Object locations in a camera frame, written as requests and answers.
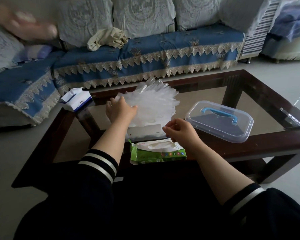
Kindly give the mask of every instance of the striped cuff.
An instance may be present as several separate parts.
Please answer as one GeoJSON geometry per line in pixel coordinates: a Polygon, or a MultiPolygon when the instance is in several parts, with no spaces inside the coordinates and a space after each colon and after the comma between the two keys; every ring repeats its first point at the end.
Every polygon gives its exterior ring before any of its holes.
{"type": "Polygon", "coordinates": [[[247,213],[252,205],[253,199],[264,191],[260,185],[252,183],[229,199],[223,205],[223,208],[230,214],[234,222],[242,226],[245,224],[247,213]]]}
{"type": "Polygon", "coordinates": [[[118,170],[118,163],[113,157],[103,151],[95,149],[88,150],[79,164],[88,165],[100,171],[110,180],[111,184],[118,170]]]}

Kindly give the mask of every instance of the green wet wipes pack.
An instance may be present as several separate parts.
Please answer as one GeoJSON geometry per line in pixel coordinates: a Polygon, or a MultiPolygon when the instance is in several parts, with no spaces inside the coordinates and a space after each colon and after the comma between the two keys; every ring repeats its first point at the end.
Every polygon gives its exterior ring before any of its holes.
{"type": "Polygon", "coordinates": [[[131,161],[138,164],[185,160],[185,149],[171,139],[131,144],[131,161]]]}

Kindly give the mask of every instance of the dark wooden table frame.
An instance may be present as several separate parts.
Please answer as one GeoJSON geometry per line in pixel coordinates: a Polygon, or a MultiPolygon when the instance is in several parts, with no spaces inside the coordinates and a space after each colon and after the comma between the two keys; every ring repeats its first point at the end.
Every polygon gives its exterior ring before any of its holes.
{"type": "MultiPolygon", "coordinates": [[[[300,110],[247,71],[203,75],[167,83],[180,93],[227,86],[222,104],[232,108],[236,107],[244,91],[285,128],[282,132],[250,136],[246,142],[240,144],[230,143],[197,130],[202,141],[233,165],[239,162],[263,161],[264,157],[274,157],[268,164],[264,163],[261,167],[257,167],[257,172],[254,173],[258,183],[271,183],[300,163],[300,110]]],[[[95,105],[104,105],[118,92],[131,92],[134,89],[135,86],[119,87],[93,93],[92,97],[95,105]]],[[[87,106],[78,113],[62,109],[12,187],[34,186],[46,191],[46,187],[54,180],[49,175],[59,174],[67,165],[77,163],[77,161],[52,163],[75,117],[91,137],[91,146],[101,137],[104,130],[100,130],[87,106]]],[[[130,166],[129,158],[129,144],[126,143],[119,171],[130,166]]]]}

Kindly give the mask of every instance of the coffee table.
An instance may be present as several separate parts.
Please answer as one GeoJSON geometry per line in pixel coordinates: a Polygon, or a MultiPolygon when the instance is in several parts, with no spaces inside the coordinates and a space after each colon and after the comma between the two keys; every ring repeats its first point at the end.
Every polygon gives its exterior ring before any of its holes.
{"type": "MultiPolygon", "coordinates": [[[[192,105],[201,100],[240,109],[253,117],[251,134],[244,143],[230,143],[200,130],[197,133],[204,143],[256,182],[271,183],[300,163],[300,110],[246,70],[202,76],[198,73],[197,77],[167,83],[179,91],[176,99],[180,100],[180,105],[176,107],[174,117],[184,118],[192,105]],[[265,157],[273,158],[265,163],[262,159],[265,157]]],[[[118,92],[133,91],[136,85],[92,93],[93,101],[77,113],[61,109],[12,186],[35,186],[45,190],[47,186],[44,184],[53,184],[55,178],[49,175],[60,175],[69,165],[76,164],[81,156],[56,162],[56,155],[72,123],[80,122],[90,141],[86,147],[92,147],[109,126],[104,111],[106,101],[118,92]]],[[[129,147],[126,143],[117,176],[122,176],[120,172],[129,167],[139,167],[129,163],[129,147]]]]}

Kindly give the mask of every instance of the beige cloth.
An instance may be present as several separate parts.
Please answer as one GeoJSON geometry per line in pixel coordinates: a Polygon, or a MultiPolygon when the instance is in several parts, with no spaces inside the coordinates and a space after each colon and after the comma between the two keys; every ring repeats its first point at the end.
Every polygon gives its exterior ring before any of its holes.
{"type": "Polygon", "coordinates": [[[88,41],[87,47],[90,51],[96,51],[102,45],[121,49],[126,43],[128,43],[128,38],[122,30],[118,28],[106,28],[99,30],[92,36],[88,41]]]}

